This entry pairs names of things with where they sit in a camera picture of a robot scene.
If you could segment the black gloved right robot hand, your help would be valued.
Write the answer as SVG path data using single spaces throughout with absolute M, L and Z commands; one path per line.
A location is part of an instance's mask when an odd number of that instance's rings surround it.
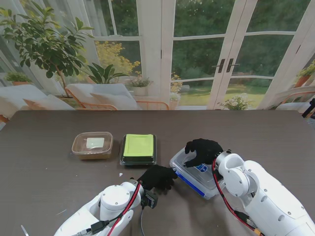
M 216 141 L 195 139 L 187 142 L 185 146 L 185 154 L 190 152 L 196 152 L 196 157 L 184 163 L 187 168 L 201 164 L 212 165 L 215 158 L 223 152 L 223 149 Z

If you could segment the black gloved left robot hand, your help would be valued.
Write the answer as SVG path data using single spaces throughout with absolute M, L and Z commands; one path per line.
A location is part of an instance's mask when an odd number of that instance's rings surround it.
M 164 191 L 171 190 L 177 177 L 172 168 L 153 165 L 137 181 L 141 183 L 145 190 L 156 188 Z

